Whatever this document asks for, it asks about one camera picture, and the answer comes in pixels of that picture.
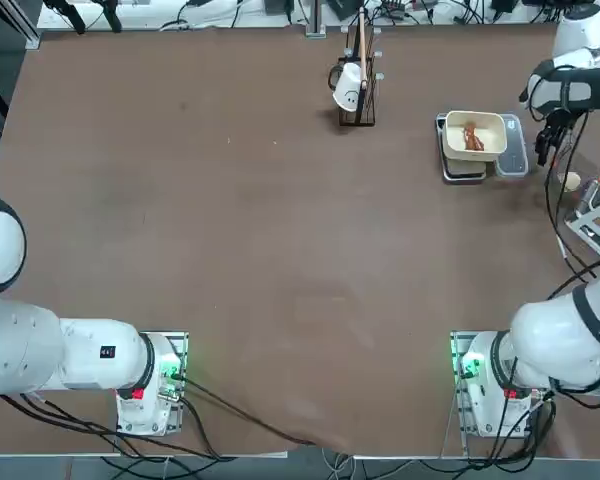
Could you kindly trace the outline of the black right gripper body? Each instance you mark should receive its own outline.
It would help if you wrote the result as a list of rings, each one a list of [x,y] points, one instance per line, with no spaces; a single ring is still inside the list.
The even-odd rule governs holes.
[[[547,135],[563,135],[574,128],[579,118],[579,110],[554,110],[546,117],[543,131]]]

